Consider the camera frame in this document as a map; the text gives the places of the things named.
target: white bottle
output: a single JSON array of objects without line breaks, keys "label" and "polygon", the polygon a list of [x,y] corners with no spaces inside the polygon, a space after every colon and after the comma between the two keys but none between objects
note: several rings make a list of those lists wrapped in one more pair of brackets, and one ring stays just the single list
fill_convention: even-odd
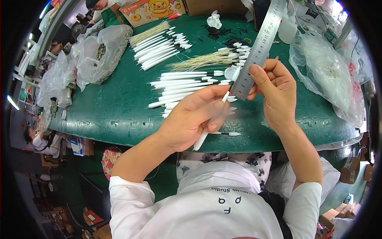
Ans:
[{"label": "white bottle", "polygon": [[296,12],[292,16],[288,17],[287,9],[285,9],[282,21],[278,27],[278,37],[286,44],[290,44],[294,39],[297,32]]}]

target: green table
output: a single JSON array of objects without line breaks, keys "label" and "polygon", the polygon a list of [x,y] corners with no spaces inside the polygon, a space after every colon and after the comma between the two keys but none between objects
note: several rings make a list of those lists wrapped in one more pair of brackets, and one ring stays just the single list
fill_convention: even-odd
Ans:
[{"label": "green table", "polygon": [[[254,42],[257,33],[253,22],[247,23],[244,16],[221,15],[223,28],[232,29],[233,34],[220,36],[213,40],[208,37],[208,31],[201,27],[206,24],[208,16],[183,15],[171,22],[176,26],[177,33],[183,32],[189,43],[193,46],[178,54],[180,59],[186,60],[186,55],[204,55],[218,48],[224,47],[230,35],[249,38]],[[149,23],[134,29],[134,35],[141,33],[159,21]],[[241,33],[237,28],[247,29],[248,33]],[[166,72],[165,65],[178,62],[175,56],[148,71],[139,71],[140,66],[132,61],[134,52],[126,49],[117,68],[111,77],[103,84],[89,84],[84,92],[77,89],[73,104],[67,110],[66,121],[62,132],[86,137],[97,141],[114,143],[118,145],[136,145],[145,137],[154,133],[164,121],[159,117],[162,107],[145,109],[158,97],[157,91],[146,84],[155,81],[161,73]],[[279,56],[295,79],[297,76],[288,62],[289,45],[284,43],[273,44],[270,58]],[[226,135],[208,135],[200,152],[262,152],[282,150],[283,146],[270,129],[264,118],[263,99],[257,96],[254,101],[241,101],[231,103],[237,107],[236,114],[231,115],[222,126],[222,132],[239,132],[238,137]],[[50,128],[60,130],[60,111],[52,120]],[[304,130],[313,145],[325,145],[348,140],[359,135],[358,131],[338,118],[331,104],[319,95],[307,90],[301,82],[297,82],[296,122]]]}]

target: black strap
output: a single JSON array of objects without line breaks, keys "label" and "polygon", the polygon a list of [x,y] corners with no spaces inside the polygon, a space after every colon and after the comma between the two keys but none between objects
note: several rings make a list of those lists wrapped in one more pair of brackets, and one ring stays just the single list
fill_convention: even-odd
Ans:
[{"label": "black strap", "polygon": [[56,130],[53,130],[50,134],[49,134],[49,138],[47,139],[48,140],[48,143],[47,145],[42,149],[42,150],[38,150],[36,149],[37,151],[41,152],[41,151],[44,151],[46,148],[50,147],[53,143],[53,139],[54,139],[54,136],[56,135]]},{"label": "black strap", "polygon": [[259,195],[264,199],[264,201],[266,201],[269,204],[269,206],[275,213],[284,239],[293,239],[292,232],[290,231],[288,225],[283,219],[285,209],[284,198],[273,192],[261,192],[259,193]]}]

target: person's right hand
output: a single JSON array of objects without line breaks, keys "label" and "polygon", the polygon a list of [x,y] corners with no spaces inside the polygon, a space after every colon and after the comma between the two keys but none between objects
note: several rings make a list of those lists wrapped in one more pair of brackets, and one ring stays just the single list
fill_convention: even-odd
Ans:
[{"label": "person's right hand", "polygon": [[287,68],[276,59],[265,60],[264,66],[251,65],[249,72],[255,84],[247,99],[264,96],[264,115],[268,125],[278,133],[296,124],[296,81]]}]

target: worker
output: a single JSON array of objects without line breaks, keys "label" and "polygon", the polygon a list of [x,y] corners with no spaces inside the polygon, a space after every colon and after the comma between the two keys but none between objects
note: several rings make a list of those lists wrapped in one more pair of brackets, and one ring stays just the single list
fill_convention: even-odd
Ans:
[{"label": "worker", "polygon": [[[37,119],[37,127],[42,119],[42,115],[39,115]],[[24,139],[27,144],[32,143],[34,148],[43,154],[52,155],[53,158],[60,156],[60,144],[57,143],[60,140],[56,131],[52,131],[49,135],[45,136],[44,131],[40,131],[36,134],[36,130],[33,127],[27,126],[24,129]]]},{"label": "worker", "polygon": [[109,185],[113,238],[315,237],[323,173],[314,146],[295,122],[296,82],[276,59],[249,71],[255,84],[247,99],[264,96],[265,119],[296,175],[288,202],[261,192],[252,172],[224,160],[201,165],[180,180],[176,195],[154,203],[146,176],[170,154],[191,147],[203,128],[212,133],[224,123],[229,103],[221,99],[229,86],[208,86],[181,100],[157,132],[115,162]]},{"label": "worker", "polygon": [[70,42],[66,43],[65,46],[62,46],[62,43],[58,43],[56,41],[54,41],[50,46],[49,46],[49,51],[54,54],[54,55],[58,55],[61,50],[64,51],[65,55],[68,55],[70,53],[70,50],[71,50],[71,47],[72,47],[72,44],[70,44]]},{"label": "worker", "polygon": [[120,6],[127,2],[136,2],[135,0],[86,0],[86,8],[93,9],[93,18],[89,21],[90,24],[95,24],[97,19],[101,17],[101,12],[118,3]]}]

